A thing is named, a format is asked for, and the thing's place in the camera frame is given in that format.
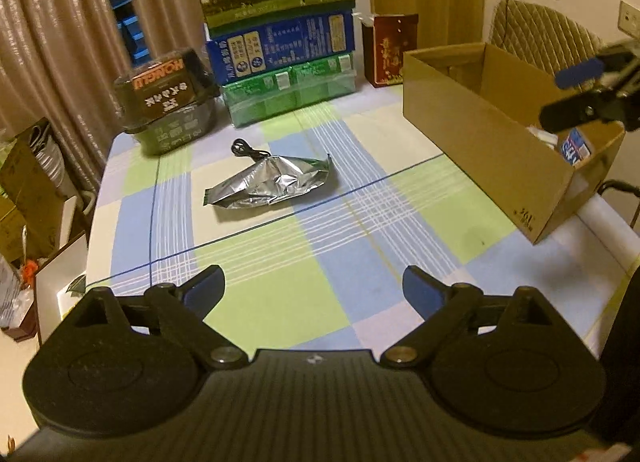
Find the checkered tablecloth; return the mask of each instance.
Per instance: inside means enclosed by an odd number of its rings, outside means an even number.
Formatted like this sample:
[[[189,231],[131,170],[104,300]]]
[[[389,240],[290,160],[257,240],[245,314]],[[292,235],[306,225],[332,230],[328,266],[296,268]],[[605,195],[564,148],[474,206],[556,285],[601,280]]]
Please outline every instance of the checkered tablecloth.
[[[255,210],[203,206],[204,190],[252,164],[232,141],[324,158],[332,181]],[[486,294],[539,288],[598,350],[638,265],[640,239],[599,197],[532,246],[440,150],[402,117],[401,87],[359,92],[146,158],[125,134],[97,200],[88,282],[116,295],[176,284],[211,264],[226,292],[205,322],[250,354],[259,347],[371,348],[421,322],[401,276],[415,264]]]

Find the power outlet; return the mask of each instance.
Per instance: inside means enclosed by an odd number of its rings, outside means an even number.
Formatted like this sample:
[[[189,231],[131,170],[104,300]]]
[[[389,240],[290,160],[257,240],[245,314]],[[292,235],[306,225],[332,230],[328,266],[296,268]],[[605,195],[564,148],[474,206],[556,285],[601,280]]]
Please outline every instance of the power outlet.
[[[627,2],[620,2],[618,28],[632,38],[640,39],[640,10]]]

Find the cardboard box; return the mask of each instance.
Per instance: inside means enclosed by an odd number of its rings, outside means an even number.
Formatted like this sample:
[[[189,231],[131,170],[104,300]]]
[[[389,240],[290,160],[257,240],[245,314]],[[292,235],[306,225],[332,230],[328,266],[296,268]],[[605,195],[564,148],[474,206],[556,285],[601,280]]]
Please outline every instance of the cardboard box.
[[[60,243],[60,248],[62,250],[67,250],[67,243],[69,242],[69,238],[71,236],[75,236],[75,242],[84,242],[84,249],[73,249],[71,252],[66,252],[65,257],[69,257],[72,255],[73,261],[75,264],[84,265],[86,264],[86,235],[88,233],[86,221],[84,220],[84,215],[80,210],[78,210],[78,206],[76,205],[76,197],[71,197],[65,202],[63,215],[62,215],[62,224],[60,226],[60,236],[58,241]],[[50,259],[43,265],[44,268],[46,265],[49,265],[54,258],[57,258],[58,254],[56,253],[54,256],[50,257]],[[2,301],[0,301],[0,310],[2,309]],[[14,341],[20,342],[26,339],[32,338],[36,335],[38,330],[38,314],[36,310],[37,304],[34,298],[34,302],[29,308],[26,316],[23,318],[20,326],[16,328],[3,328],[2,332],[11,337]]]
[[[219,85],[354,49],[348,10],[266,23],[207,42]]]
[[[0,158],[0,254],[13,262],[22,257],[22,228],[28,229],[31,258],[55,251],[62,220],[64,199],[53,182],[20,139],[11,142]]]
[[[376,88],[402,83],[402,56],[418,45],[418,15],[361,17],[364,75]]]
[[[465,171],[533,243],[584,204],[606,177],[624,130],[580,129],[592,155],[576,167],[526,130],[543,105],[572,95],[553,77],[489,44],[404,55],[404,116]],[[560,142],[567,132],[559,135]]]

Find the silver foil bag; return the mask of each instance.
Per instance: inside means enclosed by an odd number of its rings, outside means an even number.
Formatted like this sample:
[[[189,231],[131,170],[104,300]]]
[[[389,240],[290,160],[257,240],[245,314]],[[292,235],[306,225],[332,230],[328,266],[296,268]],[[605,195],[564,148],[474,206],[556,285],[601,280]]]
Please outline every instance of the silver foil bag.
[[[309,193],[329,177],[326,160],[268,156],[204,191],[203,205],[228,209],[267,206]]]

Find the cardboard box on floor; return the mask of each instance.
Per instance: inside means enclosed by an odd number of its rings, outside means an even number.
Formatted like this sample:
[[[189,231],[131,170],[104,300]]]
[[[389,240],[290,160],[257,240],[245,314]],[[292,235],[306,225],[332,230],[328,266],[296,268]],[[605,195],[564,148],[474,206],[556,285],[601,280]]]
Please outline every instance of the cardboard box on floor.
[[[484,43],[404,55],[404,116],[537,243],[580,208],[604,179],[624,137],[599,121],[581,126],[591,156],[569,165],[530,134],[543,105],[572,95],[553,77]],[[568,132],[559,135],[559,140]]]
[[[13,262],[22,257],[22,228],[28,229],[27,250],[32,258],[46,258],[56,250],[65,201],[20,139],[0,156],[0,254]]]

